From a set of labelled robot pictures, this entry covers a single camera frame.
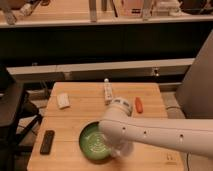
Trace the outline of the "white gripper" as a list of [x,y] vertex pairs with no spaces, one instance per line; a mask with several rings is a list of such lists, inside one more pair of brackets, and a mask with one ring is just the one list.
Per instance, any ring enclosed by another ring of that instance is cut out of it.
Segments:
[[116,138],[114,136],[103,136],[104,144],[110,149],[110,155],[114,158],[116,157],[127,157],[134,149],[132,142]]

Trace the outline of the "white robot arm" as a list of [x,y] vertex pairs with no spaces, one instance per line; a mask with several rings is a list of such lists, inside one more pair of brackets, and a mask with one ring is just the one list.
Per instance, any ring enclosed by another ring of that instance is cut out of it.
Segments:
[[114,98],[99,121],[105,144],[122,153],[134,142],[213,158],[213,119],[134,118],[124,98]]

